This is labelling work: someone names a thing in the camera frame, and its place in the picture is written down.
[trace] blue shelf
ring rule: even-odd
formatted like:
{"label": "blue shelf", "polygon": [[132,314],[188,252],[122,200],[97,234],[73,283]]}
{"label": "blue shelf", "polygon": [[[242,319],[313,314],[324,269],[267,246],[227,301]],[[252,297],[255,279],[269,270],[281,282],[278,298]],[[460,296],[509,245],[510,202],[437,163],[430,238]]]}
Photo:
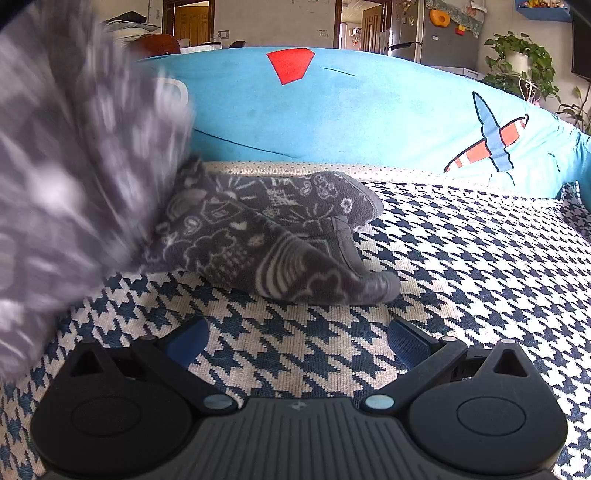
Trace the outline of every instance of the blue shelf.
{"label": "blue shelf", "polygon": [[572,22],[570,10],[565,8],[529,8],[520,7],[525,0],[515,0],[515,9],[530,20],[547,22]]}

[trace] light blue fabric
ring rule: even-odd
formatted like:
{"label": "light blue fabric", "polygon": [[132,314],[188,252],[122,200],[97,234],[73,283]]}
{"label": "light blue fabric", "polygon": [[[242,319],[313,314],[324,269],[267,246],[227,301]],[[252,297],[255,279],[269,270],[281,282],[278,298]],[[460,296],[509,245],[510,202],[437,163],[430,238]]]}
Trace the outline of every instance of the light blue fabric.
{"label": "light blue fabric", "polygon": [[[267,56],[279,50],[288,49],[236,48],[142,63],[187,86],[196,111],[191,146],[205,160],[443,173],[486,136],[492,158],[465,162],[449,175],[488,179],[534,197],[554,197],[564,183],[581,181],[591,205],[589,137],[541,108],[447,72],[347,50],[309,49],[303,78],[282,85]],[[525,129],[503,145],[499,128],[520,118],[527,119]]]}

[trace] gray refrigerator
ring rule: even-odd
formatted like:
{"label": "gray refrigerator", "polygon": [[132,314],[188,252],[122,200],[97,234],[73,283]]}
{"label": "gray refrigerator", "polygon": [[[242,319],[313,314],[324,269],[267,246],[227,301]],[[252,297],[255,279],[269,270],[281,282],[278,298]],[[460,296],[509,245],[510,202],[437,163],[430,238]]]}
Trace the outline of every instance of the gray refrigerator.
{"label": "gray refrigerator", "polygon": [[476,70],[480,40],[468,30],[457,35],[453,20],[448,27],[435,26],[429,12],[425,0],[393,1],[391,55],[430,67]]}

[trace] doorway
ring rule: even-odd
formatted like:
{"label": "doorway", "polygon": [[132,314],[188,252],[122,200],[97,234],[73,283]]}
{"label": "doorway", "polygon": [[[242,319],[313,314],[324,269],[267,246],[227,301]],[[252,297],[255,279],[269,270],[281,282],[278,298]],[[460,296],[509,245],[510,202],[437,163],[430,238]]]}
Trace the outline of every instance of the doorway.
{"label": "doorway", "polygon": [[164,0],[162,31],[172,35],[182,47],[215,41],[214,13],[215,0]]}
{"label": "doorway", "polygon": [[388,54],[392,0],[341,0],[335,48]]}

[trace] television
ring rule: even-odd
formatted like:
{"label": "television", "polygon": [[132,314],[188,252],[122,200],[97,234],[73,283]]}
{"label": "television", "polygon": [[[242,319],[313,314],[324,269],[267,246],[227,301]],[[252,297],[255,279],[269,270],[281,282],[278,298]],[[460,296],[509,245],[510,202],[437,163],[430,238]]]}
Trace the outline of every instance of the television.
{"label": "television", "polygon": [[572,12],[573,73],[591,81],[591,27]]}

